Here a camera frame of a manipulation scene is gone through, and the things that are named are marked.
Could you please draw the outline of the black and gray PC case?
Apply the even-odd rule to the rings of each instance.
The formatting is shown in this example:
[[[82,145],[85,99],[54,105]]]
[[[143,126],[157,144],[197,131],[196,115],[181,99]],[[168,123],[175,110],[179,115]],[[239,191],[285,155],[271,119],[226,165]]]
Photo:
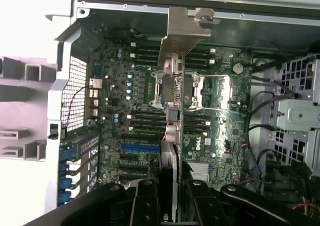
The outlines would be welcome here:
[[[283,64],[320,54],[320,0],[63,0],[62,4],[61,13],[50,15],[57,28],[57,75],[48,93],[47,156],[54,172],[54,201],[48,212],[59,207],[59,178],[72,178],[71,187],[65,189],[71,191],[70,201],[99,186],[119,184],[98,182],[101,131],[90,106],[91,53],[105,39],[156,41],[161,48],[170,7],[186,8],[192,18],[197,8],[204,8],[213,10],[212,19],[200,21],[202,28],[211,30],[211,37],[198,44],[243,50],[251,55],[252,65],[240,181],[220,187],[203,181],[217,191],[226,185],[241,186],[292,210],[302,217],[302,226],[320,226],[320,170],[314,173],[309,168],[312,176],[305,181],[265,180],[270,164],[290,165],[274,148],[278,129],[274,120],[276,103],[293,99],[296,93],[278,76]],[[161,218],[160,143],[156,176],[160,226],[198,226],[183,216],[182,170],[179,221]],[[74,148],[71,161],[59,161],[62,147]],[[65,162],[70,164],[68,172]],[[142,179],[146,178],[119,185],[128,189]]]

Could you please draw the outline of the black power connector bundle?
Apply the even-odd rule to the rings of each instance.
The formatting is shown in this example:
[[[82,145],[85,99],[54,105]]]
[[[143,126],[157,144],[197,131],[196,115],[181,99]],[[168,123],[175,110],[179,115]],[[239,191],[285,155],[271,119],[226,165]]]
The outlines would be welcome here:
[[[305,162],[293,161],[291,165],[270,164],[266,168],[265,180],[275,183],[287,180],[305,181],[312,176],[312,171]]]

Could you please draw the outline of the silver chipset heat sink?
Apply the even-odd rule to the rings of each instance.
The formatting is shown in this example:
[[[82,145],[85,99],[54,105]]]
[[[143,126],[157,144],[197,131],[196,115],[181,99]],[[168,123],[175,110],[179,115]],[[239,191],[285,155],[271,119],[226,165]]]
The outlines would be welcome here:
[[[209,164],[206,162],[188,162],[191,168],[191,175],[194,180],[209,181]]]

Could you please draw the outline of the gray 3D-printed parts rack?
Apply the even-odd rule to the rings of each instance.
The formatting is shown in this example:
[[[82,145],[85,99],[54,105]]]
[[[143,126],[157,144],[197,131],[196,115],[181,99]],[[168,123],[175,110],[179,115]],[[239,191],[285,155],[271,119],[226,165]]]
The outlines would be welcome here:
[[[56,65],[43,58],[0,56],[0,159],[45,159],[56,74]]]

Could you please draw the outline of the metal socket cover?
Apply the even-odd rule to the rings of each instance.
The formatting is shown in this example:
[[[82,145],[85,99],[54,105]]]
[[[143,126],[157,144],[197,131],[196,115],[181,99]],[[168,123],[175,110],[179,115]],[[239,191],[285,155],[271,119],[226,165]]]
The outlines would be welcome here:
[[[192,79],[192,93],[185,94],[191,103],[185,105],[188,112],[199,110],[221,111],[228,110],[231,99],[231,78],[226,74],[202,75],[196,72],[186,72],[185,79]]]

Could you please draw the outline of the blue expansion slot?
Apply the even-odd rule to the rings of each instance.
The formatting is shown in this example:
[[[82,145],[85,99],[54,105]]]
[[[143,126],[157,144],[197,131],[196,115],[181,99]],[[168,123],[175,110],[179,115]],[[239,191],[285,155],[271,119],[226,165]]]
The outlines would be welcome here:
[[[158,152],[160,150],[159,146],[126,144],[126,143],[121,144],[120,149],[126,150],[126,151],[141,151],[141,152]]]

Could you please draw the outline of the silver coin battery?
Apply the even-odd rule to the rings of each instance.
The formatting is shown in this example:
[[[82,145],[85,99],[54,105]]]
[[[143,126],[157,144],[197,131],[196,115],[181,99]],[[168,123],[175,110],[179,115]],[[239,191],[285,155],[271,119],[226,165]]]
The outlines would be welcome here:
[[[232,72],[235,75],[242,74],[244,72],[244,70],[245,70],[245,67],[240,62],[237,62],[232,66]]]

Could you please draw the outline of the green Dell motherboard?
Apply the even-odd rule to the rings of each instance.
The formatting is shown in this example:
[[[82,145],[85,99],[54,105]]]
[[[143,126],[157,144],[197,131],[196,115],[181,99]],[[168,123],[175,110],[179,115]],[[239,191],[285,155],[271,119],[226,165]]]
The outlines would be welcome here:
[[[210,61],[212,68],[185,68],[201,75],[228,75],[232,93],[227,111],[197,110],[187,111],[183,115],[198,115],[210,117],[209,136],[182,138],[183,162],[208,163],[209,181],[218,188],[225,184],[238,183],[243,171],[244,156],[241,152],[246,147],[245,117],[249,111],[250,76],[252,71],[252,56],[236,48],[215,47],[200,43],[192,50],[208,52],[216,49],[215,61]],[[140,66],[134,63],[130,54],[136,49],[158,49],[160,43],[146,39],[134,40],[124,38],[106,38],[103,43],[90,54],[89,62],[92,68],[89,80],[89,93],[92,119],[101,132],[100,153],[97,181],[99,183],[116,182],[128,185],[138,178],[120,177],[120,169],[148,169],[150,161],[120,160],[120,154],[156,154],[151,161],[159,161],[158,152],[121,150],[121,144],[160,146],[155,141],[124,141],[122,135],[129,132],[127,115],[131,114],[161,114],[164,108],[157,109],[149,105],[148,100],[154,98],[155,79],[151,73],[163,71],[155,66]],[[235,63],[244,66],[242,74],[234,74]]]

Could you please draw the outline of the metal CPU socket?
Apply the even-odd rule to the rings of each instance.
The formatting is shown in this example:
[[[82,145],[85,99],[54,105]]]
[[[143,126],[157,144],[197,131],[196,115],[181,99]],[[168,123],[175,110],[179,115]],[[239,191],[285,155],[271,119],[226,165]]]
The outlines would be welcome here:
[[[154,85],[154,97],[149,99],[148,103],[156,109],[163,109],[166,102],[172,102],[174,99],[175,80],[160,70],[152,72],[151,77],[155,79],[155,82],[150,83]],[[203,107],[204,81],[205,77],[197,72],[185,72],[183,81],[185,110],[192,112]]]

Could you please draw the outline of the perforated metal drive cage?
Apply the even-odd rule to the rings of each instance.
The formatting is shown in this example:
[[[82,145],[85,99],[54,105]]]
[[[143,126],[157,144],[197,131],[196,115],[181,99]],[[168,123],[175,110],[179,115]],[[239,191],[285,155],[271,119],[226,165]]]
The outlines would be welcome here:
[[[320,53],[283,64],[278,80],[295,92],[276,103],[274,149],[287,165],[303,162],[320,171]]]

